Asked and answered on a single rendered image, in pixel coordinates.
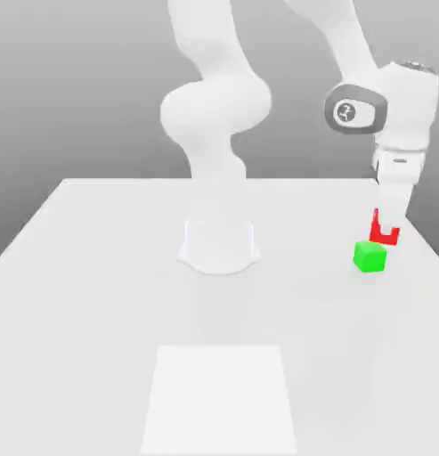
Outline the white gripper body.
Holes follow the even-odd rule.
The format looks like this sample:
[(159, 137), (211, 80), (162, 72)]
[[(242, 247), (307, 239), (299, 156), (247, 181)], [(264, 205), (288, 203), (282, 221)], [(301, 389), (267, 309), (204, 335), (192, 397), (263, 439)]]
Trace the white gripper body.
[(399, 150), (376, 145), (372, 166), (376, 180), (382, 183), (404, 183), (415, 185), (426, 161), (426, 150)]

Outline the small green cube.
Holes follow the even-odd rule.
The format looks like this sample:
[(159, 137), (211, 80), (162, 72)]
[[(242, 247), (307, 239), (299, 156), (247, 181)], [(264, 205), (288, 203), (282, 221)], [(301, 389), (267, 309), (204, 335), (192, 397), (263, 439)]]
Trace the small green cube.
[(387, 250), (379, 243), (362, 240), (354, 244), (353, 262), (363, 273), (380, 273), (386, 267)]

